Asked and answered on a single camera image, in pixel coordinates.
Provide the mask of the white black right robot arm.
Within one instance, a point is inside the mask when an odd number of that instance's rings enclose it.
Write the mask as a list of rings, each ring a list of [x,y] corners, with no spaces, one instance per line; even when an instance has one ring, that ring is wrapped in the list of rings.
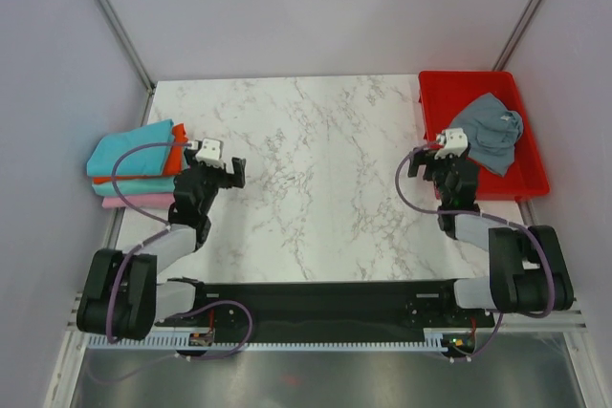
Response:
[[[545,317],[567,311],[575,302],[573,285],[556,231],[549,225],[524,226],[482,211],[476,202],[480,167],[466,154],[438,159],[431,148],[416,148],[395,173],[396,191],[411,209],[437,217],[450,239],[479,247],[489,257],[489,274],[458,279],[453,292],[438,301],[447,324],[462,324],[472,309]],[[425,169],[440,199],[435,209],[410,202],[400,187],[403,169],[414,178]]]

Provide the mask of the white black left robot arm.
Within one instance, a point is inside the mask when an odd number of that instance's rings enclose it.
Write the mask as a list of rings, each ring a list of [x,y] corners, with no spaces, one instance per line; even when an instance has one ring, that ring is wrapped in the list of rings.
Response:
[[[197,251],[208,238],[210,209],[221,189],[242,189],[247,161],[231,159],[232,170],[195,160],[174,179],[174,202],[164,228],[124,252],[98,250],[76,310],[76,327],[115,344],[143,340],[158,315],[158,275]]]

